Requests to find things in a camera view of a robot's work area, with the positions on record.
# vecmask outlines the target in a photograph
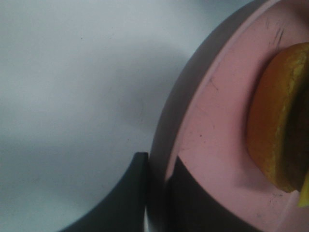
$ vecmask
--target yellow object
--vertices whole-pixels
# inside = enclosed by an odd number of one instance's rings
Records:
[[[304,207],[309,205],[309,170],[307,171],[303,187],[300,192],[298,206]]]
[[[250,156],[263,174],[285,192],[295,190],[286,175],[283,157],[285,127],[293,102],[309,78],[309,43],[290,46],[278,53],[263,73],[247,122]],[[309,202],[309,177],[301,203]]]

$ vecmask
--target pink plastic container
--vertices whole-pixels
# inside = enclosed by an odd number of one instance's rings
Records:
[[[148,205],[153,231],[164,231],[166,184],[177,157],[214,200],[253,227],[309,231],[309,207],[297,208],[298,192],[287,194],[266,180],[244,141],[248,107],[266,64],[283,48],[308,41],[309,1],[256,0],[198,48],[154,138]]]

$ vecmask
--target white table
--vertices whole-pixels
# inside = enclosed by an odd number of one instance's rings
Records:
[[[0,1],[0,231],[55,232],[104,198],[187,60],[248,2]]]

